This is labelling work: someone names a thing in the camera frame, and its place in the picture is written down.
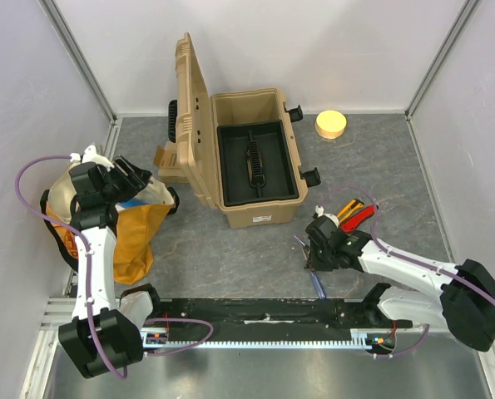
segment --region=yellow bag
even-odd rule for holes
[[[51,190],[46,190],[40,200],[42,212],[54,219],[69,223],[71,220],[70,203],[75,195],[68,171],[55,182]],[[151,269],[154,257],[150,242],[160,228],[164,218],[175,204],[169,190],[158,180],[151,178],[149,189],[142,198],[159,204],[148,204],[133,208],[120,209],[116,226],[117,242],[114,252],[114,280],[117,283],[132,285],[143,279]],[[57,241],[59,251],[66,262],[75,271],[78,269],[77,246],[71,231],[46,221],[46,226]]]

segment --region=toolbox label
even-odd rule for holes
[[[175,168],[177,164],[177,154],[171,154],[170,161],[168,162],[168,167]]]
[[[269,215],[269,216],[255,216],[253,218],[253,223],[269,222],[270,220],[271,220],[271,215]]]

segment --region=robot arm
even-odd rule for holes
[[[76,237],[77,299],[72,321],[59,327],[59,341],[79,372],[90,378],[108,369],[91,338],[87,302],[92,301],[97,336],[115,368],[143,358],[140,330],[150,313],[160,307],[160,299],[150,284],[125,291],[118,307],[112,267],[118,218],[116,204],[127,202],[144,190],[151,172],[136,168],[123,157],[110,162],[98,155],[93,145],[87,148],[82,159],[74,155],[72,158],[80,164],[69,171],[76,191],[71,225],[82,232],[92,247],[92,298],[86,296],[90,272],[87,251],[82,240]]]
[[[480,263],[470,259],[462,265],[439,262],[385,244],[386,254],[369,234],[347,234],[334,218],[316,215],[305,230],[310,240],[308,267],[317,271],[353,268],[391,278],[415,291],[377,284],[372,292],[378,299],[378,309],[387,318],[447,326],[457,340],[473,349],[485,352],[491,347],[495,340],[495,307],[455,280],[389,253],[406,254],[457,274],[495,298],[495,280]]]

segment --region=toolbox handle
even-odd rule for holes
[[[167,106],[167,138],[176,142],[175,125],[177,122],[177,100],[171,100]]]
[[[317,168],[313,168],[306,172],[300,171],[299,174],[301,179],[306,180],[307,187],[315,187],[316,185],[321,184],[321,176],[319,175]]]
[[[247,145],[247,169],[249,171],[249,185],[256,189],[258,197],[262,196],[262,188],[265,186],[264,167],[262,154],[256,144],[253,132],[249,131],[249,144]]]
[[[303,120],[303,109],[300,106],[297,106],[297,108],[292,108],[291,110],[286,110],[285,107],[284,110],[290,115],[291,123]]]

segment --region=toolbox latch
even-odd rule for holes
[[[307,187],[315,187],[321,184],[321,176],[317,168],[313,168],[307,172],[300,172],[300,178],[306,180]]]
[[[285,109],[285,111],[290,114],[291,123],[303,120],[303,109],[300,106],[297,106],[297,108],[292,108],[289,111]]]

